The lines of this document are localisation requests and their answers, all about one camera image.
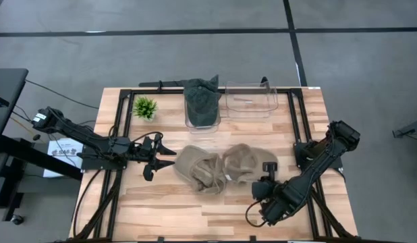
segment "transparent bin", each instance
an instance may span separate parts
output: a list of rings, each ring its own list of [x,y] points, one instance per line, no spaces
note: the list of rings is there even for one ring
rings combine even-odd
[[[276,88],[269,82],[246,84],[227,82],[225,100],[230,118],[267,118],[279,106]]]
[[[217,111],[217,118],[213,125],[211,126],[194,126],[188,117],[188,104],[186,100],[184,101],[184,111],[185,111],[185,124],[189,129],[189,132],[192,134],[204,134],[216,132],[219,124],[221,123],[220,108]]]

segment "wooden table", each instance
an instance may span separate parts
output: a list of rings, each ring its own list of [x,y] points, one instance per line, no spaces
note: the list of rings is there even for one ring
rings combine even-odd
[[[113,125],[120,88],[105,88],[94,131],[107,136]],[[325,137],[329,118],[319,88],[303,88],[306,112],[312,138]],[[223,153],[229,147],[247,141],[251,146],[269,149],[279,160],[278,178],[281,181],[300,174],[293,154],[295,141],[287,96],[278,94],[279,107],[265,119],[231,119],[225,117],[225,105],[220,100],[222,122],[219,129],[211,134],[191,134],[184,123],[184,98],[182,94],[150,94],[159,106],[152,123],[132,118],[131,139],[144,133],[160,131],[164,133],[163,144],[180,152],[188,144],[199,146],[209,152]],[[300,108],[295,102],[301,125]],[[122,114],[119,133],[123,131],[125,113]],[[158,158],[174,160],[171,156]],[[250,185],[229,183],[220,195],[194,194],[174,171],[173,166],[155,173],[152,182],[142,177],[144,164],[129,162],[123,173],[113,240],[248,240],[256,236],[258,240],[305,240],[312,239],[312,231],[306,206],[295,216],[279,222],[274,227],[255,228],[249,226],[244,213],[250,203]],[[97,176],[82,201],[78,215],[77,232],[88,222],[98,207],[103,183],[103,171]],[[94,171],[84,174],[80,196]],[[321,177],[328,207],[344,228],[357,234],[348,193],[342,177],[332,169]],[[315,205],[319,232],[324,234],[321,213]],[[101,236],[105,235],[109,209],[105,212]],[[258,207],[250,211],[250,220],[260,223]]]

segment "potted plant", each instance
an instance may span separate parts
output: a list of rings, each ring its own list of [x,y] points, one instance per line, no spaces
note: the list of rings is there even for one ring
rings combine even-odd
[[[157,103],[147,97],[138,97],[134,103],[134,115],[151,122],[155,118]]]

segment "beige cloth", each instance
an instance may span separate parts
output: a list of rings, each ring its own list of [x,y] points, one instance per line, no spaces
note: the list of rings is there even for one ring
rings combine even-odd
[[[185,177],[196,192],[218,194],[226,187],[224,163],[216,153],[188,145],[175,159],[174,168]]]
[[[235,182],[255,182],[268,172],[262,170],[263,162],[276,162],[277,157],[272,152],[262,148],[250,147],[247,144],[237,144],[227,150],[222,160],[227,165],[225,175]]]

